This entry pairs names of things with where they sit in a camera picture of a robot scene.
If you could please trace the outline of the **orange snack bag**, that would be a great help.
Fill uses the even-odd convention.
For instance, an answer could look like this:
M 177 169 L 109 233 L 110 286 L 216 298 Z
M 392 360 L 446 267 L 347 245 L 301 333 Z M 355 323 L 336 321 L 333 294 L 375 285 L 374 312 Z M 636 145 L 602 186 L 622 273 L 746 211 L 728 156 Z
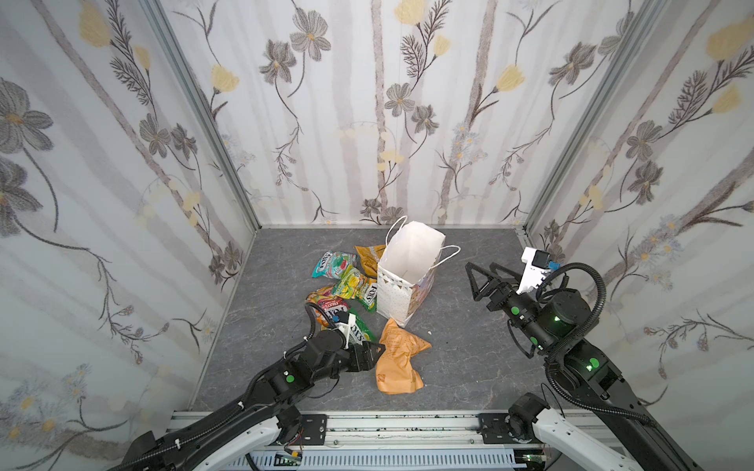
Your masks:
M 385 345 L 375 367 L 378 390 L 383 394 L 413 394 L 424 387 L 412 367 L 412 357 L 431 349 L 431 343 L 401 328 L 390 319 L 383 329 L 380 343 Z

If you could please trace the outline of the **white patterned paper bag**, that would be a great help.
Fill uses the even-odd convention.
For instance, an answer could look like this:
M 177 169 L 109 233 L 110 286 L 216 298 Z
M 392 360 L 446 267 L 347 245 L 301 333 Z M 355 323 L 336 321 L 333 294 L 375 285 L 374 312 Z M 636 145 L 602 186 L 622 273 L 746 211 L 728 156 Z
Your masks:
M 440 231 L 400 217 L 385 237 L 378 262 L 377 312 L 404 328 L 426 300 L 437 269 L 461 252 Z

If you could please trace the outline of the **orange fruits candy bag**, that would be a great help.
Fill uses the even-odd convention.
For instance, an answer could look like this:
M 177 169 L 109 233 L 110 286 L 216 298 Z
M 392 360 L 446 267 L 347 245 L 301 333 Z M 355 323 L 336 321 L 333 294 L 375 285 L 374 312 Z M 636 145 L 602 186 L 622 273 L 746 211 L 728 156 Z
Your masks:
M 316 317 L 318 323 L 324 328 L 339 323 L 347 324 L 349 321 L 349 304 L 343 298 L 335 296 L 333 288 L 334 286 L 320 288 L 306 298 L 307 302 L 317 304 L 323 311 L 323 313 L 318 313 Z

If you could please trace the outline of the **green spring candy bag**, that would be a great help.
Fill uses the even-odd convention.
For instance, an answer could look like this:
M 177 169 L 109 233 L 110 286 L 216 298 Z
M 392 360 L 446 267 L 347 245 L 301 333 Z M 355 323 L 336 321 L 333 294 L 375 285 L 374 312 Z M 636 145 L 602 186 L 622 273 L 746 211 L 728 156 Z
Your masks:
M 377 307 L 377 280 L 350 266 L 341 274 L 332 294 L 338 298 L 356 299 L 367 311 L 374 312 Z

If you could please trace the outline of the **yellow snack bag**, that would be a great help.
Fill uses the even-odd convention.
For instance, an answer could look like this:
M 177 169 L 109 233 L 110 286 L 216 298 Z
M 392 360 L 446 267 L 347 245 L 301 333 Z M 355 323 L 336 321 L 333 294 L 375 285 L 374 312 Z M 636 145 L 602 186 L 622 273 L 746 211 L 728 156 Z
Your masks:
M 359 262 L 363 273 L 376 279 L 378 276 L 379 261 L 386 249 L 386 245 L 356 246 L 355 251 L 359 256 Z

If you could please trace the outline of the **teal mint candy bag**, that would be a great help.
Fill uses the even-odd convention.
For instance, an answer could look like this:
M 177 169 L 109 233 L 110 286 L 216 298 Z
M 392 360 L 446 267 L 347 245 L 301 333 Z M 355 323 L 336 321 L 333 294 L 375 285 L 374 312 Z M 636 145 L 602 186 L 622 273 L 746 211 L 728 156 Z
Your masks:
M 357 264 L 357 255 L 342 251 L 327 251 L 317 262 L 312 271 L 312 278 L 338 280 L 343 272 Z

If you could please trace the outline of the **green tea candy bag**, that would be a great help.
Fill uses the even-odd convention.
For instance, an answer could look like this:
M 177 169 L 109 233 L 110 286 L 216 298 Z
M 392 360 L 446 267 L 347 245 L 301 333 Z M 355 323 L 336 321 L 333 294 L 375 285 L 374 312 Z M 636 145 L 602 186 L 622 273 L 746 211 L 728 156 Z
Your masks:
M 353 313 L 355 314 L 355 316 L 357 316 L 357 319 L 355 319 L 355 322 L 357 322 L 357 327 L 355 328 L 355 331 L 357 331 L 357 336 L 359 337 L 359 341 L 354 341 L 354 343 L 363 343 L 364 341 L 376 341 L 375 335 L 371 332 L 371 329 L 367 327 L 366 323 L 359 317 L 359 314 L 357 314 L 357 312 L 353 310 L 350 310 L 349 314 L 350 313 Z

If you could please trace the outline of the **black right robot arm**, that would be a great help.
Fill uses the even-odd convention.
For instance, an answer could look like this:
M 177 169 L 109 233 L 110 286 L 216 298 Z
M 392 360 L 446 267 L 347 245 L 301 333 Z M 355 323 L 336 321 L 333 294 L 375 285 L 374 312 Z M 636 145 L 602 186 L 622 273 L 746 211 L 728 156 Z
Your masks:
M 579 262 L 547 274 L 534 294 L 522 281 L 501 277 L 503 266 L 467 263 L 474 300 L 507 318 L 511 334 L 530 346 L 522 353 L 543 358 L 546 379 L 566 402 L 594 413 L 645 470 L 697 470 L 686 453 L 634 394 L 620 368 L 587 334 L 598 324 L 607 288 L 593 267 Z

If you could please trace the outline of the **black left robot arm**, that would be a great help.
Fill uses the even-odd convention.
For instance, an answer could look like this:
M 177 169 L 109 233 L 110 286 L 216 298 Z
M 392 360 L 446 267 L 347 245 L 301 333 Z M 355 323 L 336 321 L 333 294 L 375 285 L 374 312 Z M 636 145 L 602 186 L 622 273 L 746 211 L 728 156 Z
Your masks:
M 157 439 L 145 433 L 131 443 L 116 470 L 219 470 L 247 451 L 288 444 L 300 433 L 296 408 L 317 382 L 345 372 L 373 370 L 382 343 L 348 343 L 339 330 L 313 334 L 258 372 L 235 400 Z

